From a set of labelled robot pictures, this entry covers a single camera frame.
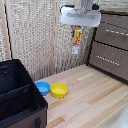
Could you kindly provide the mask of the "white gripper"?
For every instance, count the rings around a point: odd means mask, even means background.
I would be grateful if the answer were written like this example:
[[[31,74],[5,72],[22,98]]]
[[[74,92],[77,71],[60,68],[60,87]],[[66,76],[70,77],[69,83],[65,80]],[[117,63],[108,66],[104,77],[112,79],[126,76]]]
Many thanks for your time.
[[[72,37],[75,34],[75,27],[80,26],[83,32],[83,26],[98,27],[101,20],[101,13],[99,11],[87,11],[83,14],[78,14],[72,7],[61,8],[61,23],[66,25],[74,25]]]

